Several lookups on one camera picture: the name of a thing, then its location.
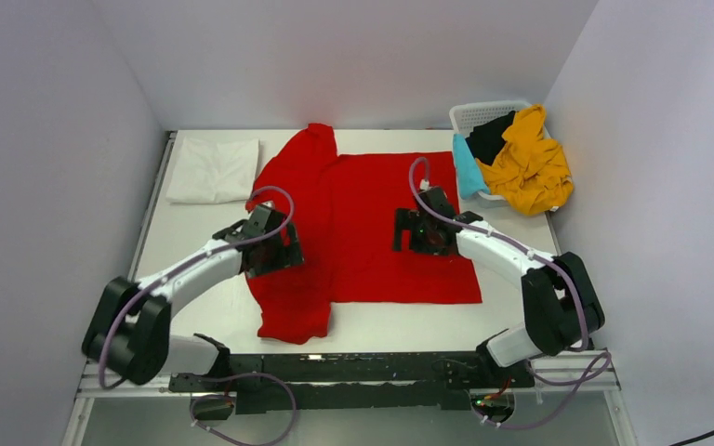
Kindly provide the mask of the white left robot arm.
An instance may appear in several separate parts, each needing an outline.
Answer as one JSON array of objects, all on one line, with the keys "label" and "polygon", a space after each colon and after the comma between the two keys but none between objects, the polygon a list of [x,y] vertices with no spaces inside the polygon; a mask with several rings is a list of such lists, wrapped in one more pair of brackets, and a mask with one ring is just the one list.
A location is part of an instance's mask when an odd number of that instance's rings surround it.
[{"label": "white left robot arm", "polygon": [[230,350],[205,334],[179,336],[171,322],[215,285],[240,275],[256,278],[304,262],[289,215],[266,204],[212,237],[172,266],[137,281],[117,277],[103,289],[82,341],[83,354],[111,370],[118,383],[145,385],[157,375],[192,374],[205,389],[230,377]]}]

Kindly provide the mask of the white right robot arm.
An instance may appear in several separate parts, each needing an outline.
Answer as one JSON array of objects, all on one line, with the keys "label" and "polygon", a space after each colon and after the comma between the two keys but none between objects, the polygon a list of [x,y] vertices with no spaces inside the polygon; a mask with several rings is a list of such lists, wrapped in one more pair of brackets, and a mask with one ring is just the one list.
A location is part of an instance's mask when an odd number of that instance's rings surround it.
[{"label": "white right robot arm", "polygon": [[520,291],[523,320],[484,341],[475,373],[487,386],[507,378],[514,366],[539,356],[588,344],[605,315],[583,260],[572,252],[555,256],[497,230],[481,216],[456,213],[440,187],[418,190],[416,208],[394,212],[393,250],[409,236],[411,251],[462,256],[484,266]]}]

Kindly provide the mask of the red t-shirt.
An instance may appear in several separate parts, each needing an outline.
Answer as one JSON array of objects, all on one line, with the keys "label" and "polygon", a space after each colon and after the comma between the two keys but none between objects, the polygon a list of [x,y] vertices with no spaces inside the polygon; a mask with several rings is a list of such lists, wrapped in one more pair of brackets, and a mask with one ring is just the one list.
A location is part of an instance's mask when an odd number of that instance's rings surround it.
[{"label": "red t-shirt", "polygon": [[311,124],[264,166],[258,197],[292,214],[304,262],[248,281],[260,337],[298,345],[324,337],[335,303],[481,302],[466,258],[392,248],[396,210],[415,205],[408,185],[415,159],[339,154],[332,127]]}]

